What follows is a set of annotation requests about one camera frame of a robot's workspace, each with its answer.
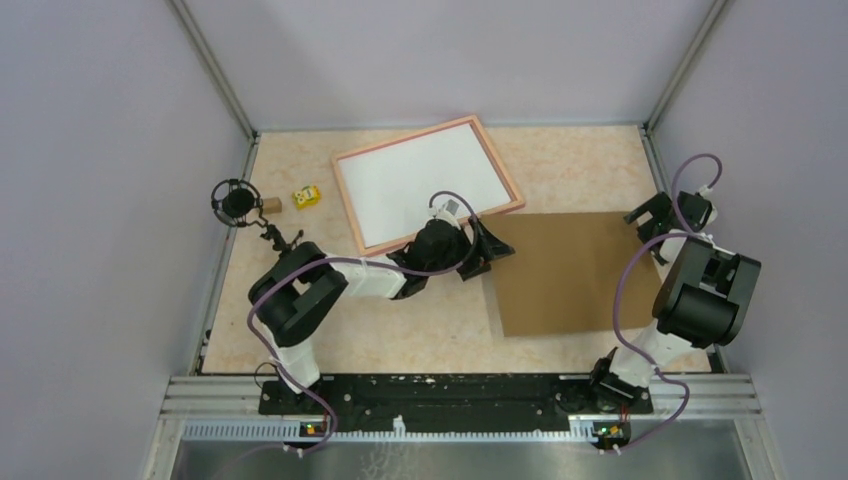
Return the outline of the brown cardboard backing board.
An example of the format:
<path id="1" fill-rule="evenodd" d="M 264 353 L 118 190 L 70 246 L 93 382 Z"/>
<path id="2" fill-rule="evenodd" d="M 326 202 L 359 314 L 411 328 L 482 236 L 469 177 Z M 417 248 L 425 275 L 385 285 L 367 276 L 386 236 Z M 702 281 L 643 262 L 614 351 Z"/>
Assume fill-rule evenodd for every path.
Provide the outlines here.
<path id="1" fill-rule="evenodd" d="M 513 213 L 482 222 L 515 251 L 491 271 L 505 336 L 611 330 L 618 281 L 642 245 L 622 213 Z"/>

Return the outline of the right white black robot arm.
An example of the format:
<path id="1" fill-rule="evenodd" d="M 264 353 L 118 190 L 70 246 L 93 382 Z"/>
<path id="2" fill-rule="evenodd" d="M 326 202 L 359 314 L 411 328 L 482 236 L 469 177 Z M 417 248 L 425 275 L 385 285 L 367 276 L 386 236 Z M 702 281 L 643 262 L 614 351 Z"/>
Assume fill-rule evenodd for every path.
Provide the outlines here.
<path id="1" fill-rule="evenodd" d="M 600 412 L 647 400 L 655 373 L 679 357 L 710 346 L 726 346 L 739 334 L 762 264 L 715 245 L 703 230 L 715 215 L 700 194 L 675 198 L 658 193 L 627 213 L 642 219 L 637 237 L 670 269 L 652 307 L 652 320 L 632 341 L 600 358 L 586 385 L 589 404 Z"/>

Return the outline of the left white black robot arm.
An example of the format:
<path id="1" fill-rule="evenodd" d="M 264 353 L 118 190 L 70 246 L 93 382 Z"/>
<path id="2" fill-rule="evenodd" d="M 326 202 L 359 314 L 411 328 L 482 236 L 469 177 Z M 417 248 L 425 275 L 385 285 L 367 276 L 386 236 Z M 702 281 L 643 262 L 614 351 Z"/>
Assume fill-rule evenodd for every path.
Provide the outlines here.
<path id="1" fill-rule="evenodd" d="M 385 256 L 331 256 L 313 242 L 286 247 L 248 292 L 249 326 L 269 348 L 285 384 L 283 401 L 297 413 L 308 413 L 321 397 L 311 338 L 340 298 L 404 300 L 434 276 L 457 273 L 466 281 L 515 252 L 479 219 L 462 227 L 440 217 Z"/>

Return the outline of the yellow toy cube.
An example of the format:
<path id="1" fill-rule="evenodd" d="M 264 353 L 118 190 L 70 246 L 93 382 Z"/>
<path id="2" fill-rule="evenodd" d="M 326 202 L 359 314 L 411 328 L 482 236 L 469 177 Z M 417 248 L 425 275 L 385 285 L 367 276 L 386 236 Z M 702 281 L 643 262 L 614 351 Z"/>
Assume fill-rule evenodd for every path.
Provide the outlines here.
<path id="1" fill-rule="evenodd" d="M 322 199 L 322 193 L 317 186 L 307 185 L 294 191 L 291 198 L 295 208 L 297 210 L 302 210 L 319 203 Z"/>

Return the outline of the small wooden block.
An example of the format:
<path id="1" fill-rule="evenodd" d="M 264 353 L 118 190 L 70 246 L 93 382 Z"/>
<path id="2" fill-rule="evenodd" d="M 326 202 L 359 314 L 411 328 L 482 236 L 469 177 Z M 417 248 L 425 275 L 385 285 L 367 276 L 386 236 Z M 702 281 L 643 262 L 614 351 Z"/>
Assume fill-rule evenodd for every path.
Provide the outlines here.
<path id="1" fill-rule="evenodd" d="M 279 197 L 265 198 L 262 201 L 262 211 L 264 214 L 278 214 L 283 209 L 282 201 Z"/>

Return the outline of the black microphone on tripod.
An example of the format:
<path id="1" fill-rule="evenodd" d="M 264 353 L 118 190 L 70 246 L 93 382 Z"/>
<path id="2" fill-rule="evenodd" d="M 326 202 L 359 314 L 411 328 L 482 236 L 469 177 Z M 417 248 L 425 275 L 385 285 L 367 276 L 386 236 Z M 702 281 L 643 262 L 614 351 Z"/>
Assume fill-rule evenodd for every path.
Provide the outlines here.
<path id="1" fill-rule="evenodd" d="M 292 251 L 303 237 L 304 232 L 299 230 L 292 241 L 284 238 L 279 228 L 266 217 L 272 213 L 271 200 L 265 200 L 259 190 L 247 180 L 222 180 L 213 188 L 210 204 L 220 223 L 235 229 L 260 228 L 260 237 L 269 241 L 272 249 L 280 254 Z"/>

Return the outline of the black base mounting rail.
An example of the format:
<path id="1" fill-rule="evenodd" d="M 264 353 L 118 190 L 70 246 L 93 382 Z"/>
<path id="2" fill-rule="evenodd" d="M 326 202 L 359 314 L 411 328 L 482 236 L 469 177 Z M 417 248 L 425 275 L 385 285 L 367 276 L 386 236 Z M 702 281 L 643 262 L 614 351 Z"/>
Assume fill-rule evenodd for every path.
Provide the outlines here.
<path id="1" fill-rule="evenodd" d="M 382 432 L 401 419 L 411 433 L 523 433 L 566 431 L 575 415 L 650 414 L 649 395 L 621 407 L 592 391 L 586 375 L 536 374 L 328 374 L 312 397 L 281 381 L 263 383 L 258 411 L 265 416 L 305 415 L 339 433 Z"/>

